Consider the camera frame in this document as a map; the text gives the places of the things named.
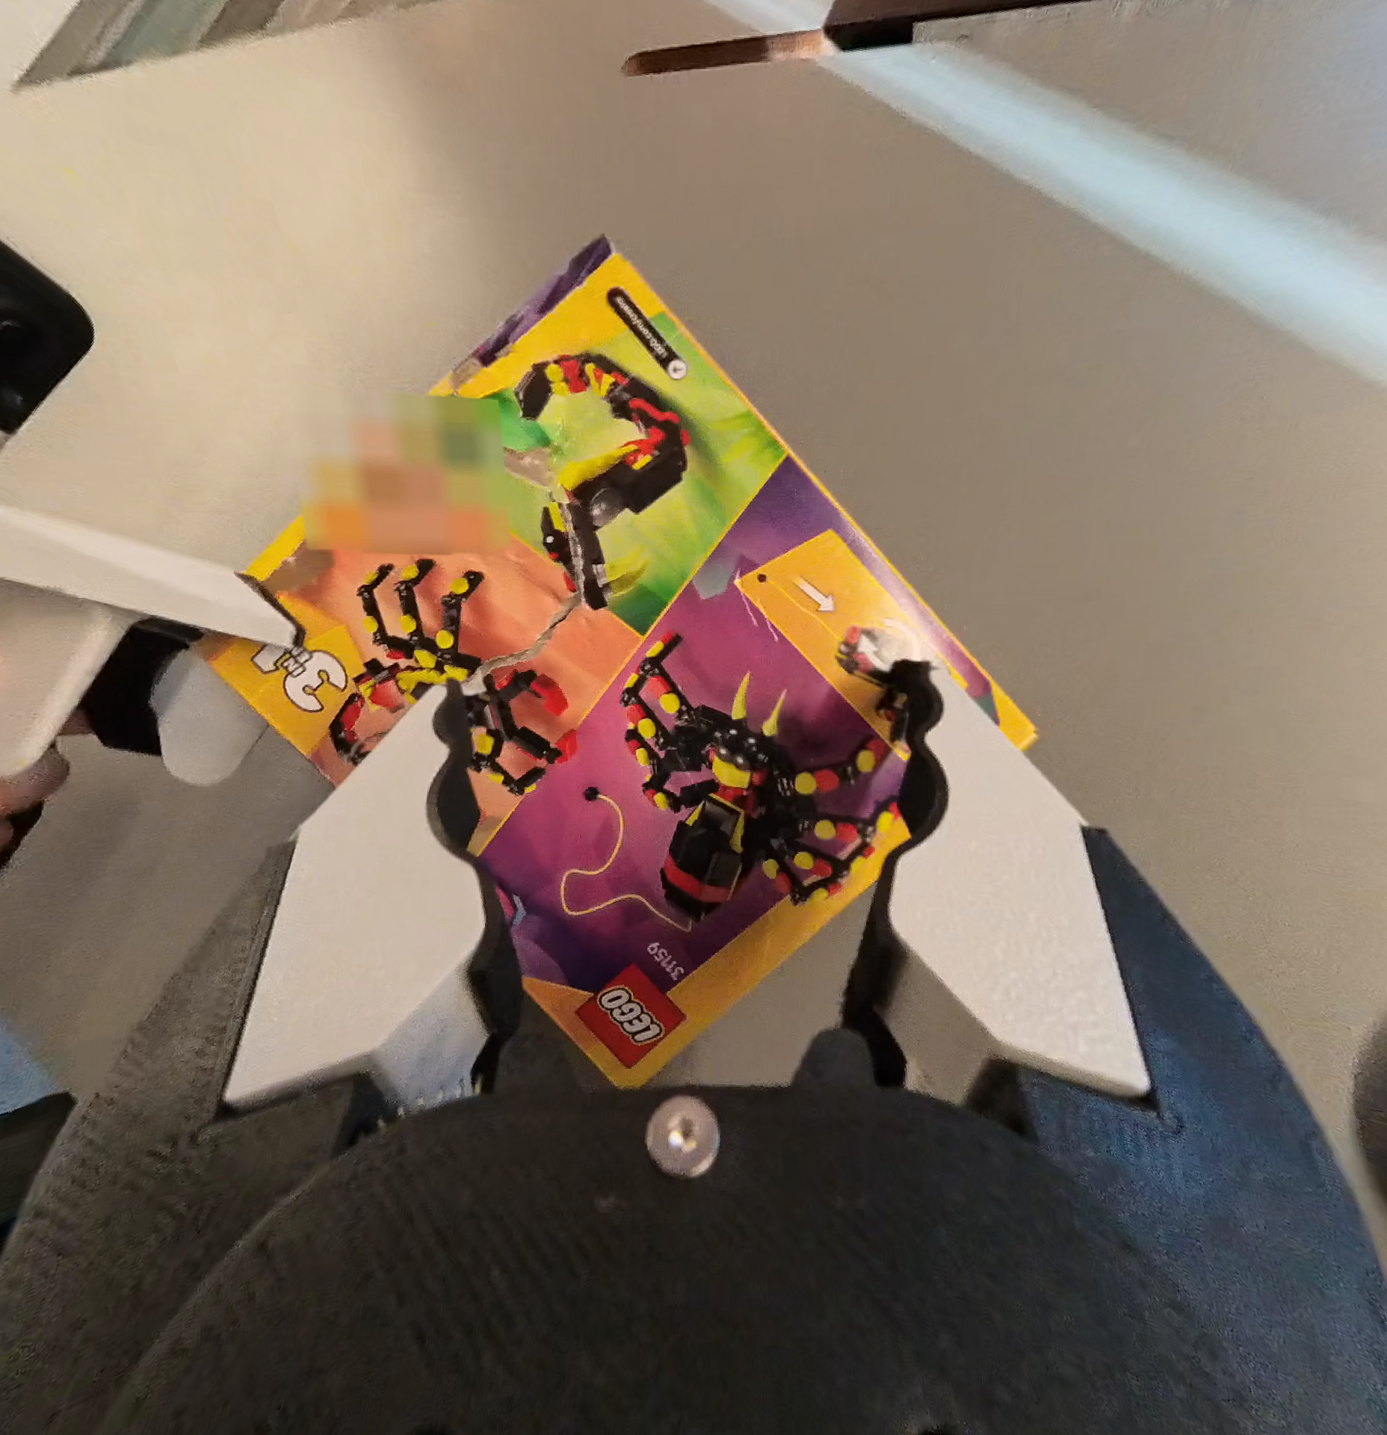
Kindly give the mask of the person's left hand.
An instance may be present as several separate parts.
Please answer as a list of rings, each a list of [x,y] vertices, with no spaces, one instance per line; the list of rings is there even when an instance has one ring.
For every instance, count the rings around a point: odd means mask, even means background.
[[[13,776],[0,778],[0,870],[39,820],[45,803],[60,791],[70,764],[58,745]]]

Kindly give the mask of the yellow spider-print toy box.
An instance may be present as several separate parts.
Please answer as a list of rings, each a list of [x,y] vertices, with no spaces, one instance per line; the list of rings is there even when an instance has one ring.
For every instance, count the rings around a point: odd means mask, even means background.
[[[475,549],[248,565],[306,648],[214,672],[339,784],[465,687],[472,839],[529,996],[647,1081],[874,884],[906,839],[903,663],[1010,745],[1036,727],[614,244],[584,246],[430,395],[484,401]]]

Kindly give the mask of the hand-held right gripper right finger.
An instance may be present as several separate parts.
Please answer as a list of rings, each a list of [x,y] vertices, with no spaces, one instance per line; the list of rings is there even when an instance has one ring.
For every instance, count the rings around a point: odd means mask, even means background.
[[[1151,1093],[1081,814],[944,670],[900,661],[909,834],[882,863],[841,1024],[874,1083],[959,1102],[988,1068]]]

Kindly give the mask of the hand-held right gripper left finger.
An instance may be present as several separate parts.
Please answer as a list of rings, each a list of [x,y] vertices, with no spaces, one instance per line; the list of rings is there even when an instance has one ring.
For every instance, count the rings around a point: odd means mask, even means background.
[[[393,1111],[492,1093],[525,1005],[505,909],[471,852],[459,688],[417,701],[293,839],[223,1101],[345,1078]]]

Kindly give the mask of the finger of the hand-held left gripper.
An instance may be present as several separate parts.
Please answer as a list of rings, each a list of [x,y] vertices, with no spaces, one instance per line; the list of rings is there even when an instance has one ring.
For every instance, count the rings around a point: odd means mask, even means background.
[[[249,574],[43,513],[0,507],[0,582],[209,636],[305,643],[303,625]]]

